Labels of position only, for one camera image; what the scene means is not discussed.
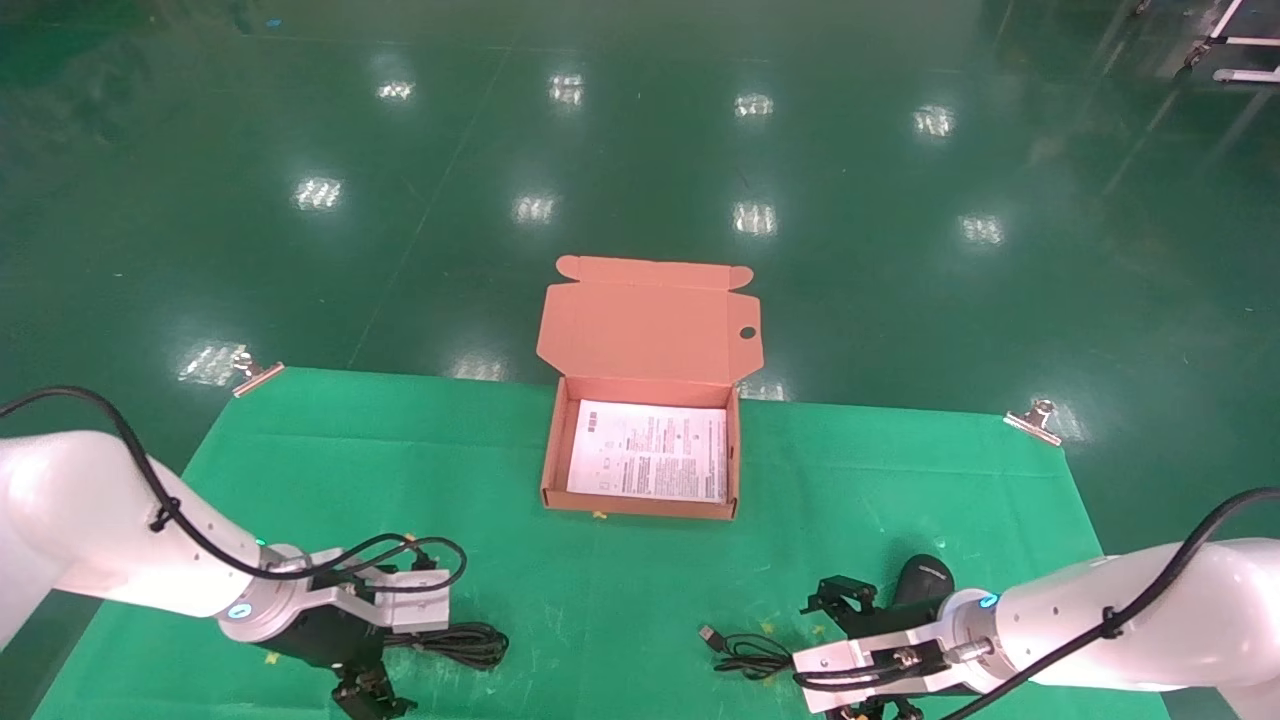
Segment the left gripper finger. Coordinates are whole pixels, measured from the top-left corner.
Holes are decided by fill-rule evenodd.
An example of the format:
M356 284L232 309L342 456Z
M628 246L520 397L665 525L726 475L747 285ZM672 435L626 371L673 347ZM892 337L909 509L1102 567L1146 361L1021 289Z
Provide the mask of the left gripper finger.
M348 719L399 719L416 702L396 693L384 665L335 665L333 702Z

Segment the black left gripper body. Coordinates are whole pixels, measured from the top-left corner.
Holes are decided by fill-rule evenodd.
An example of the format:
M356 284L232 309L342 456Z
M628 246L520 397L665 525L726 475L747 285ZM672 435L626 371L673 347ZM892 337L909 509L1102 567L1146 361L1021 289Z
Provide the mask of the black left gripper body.
M392 691L383 655L388 629L337 606L306 609L262 648L330 670L340 688Z

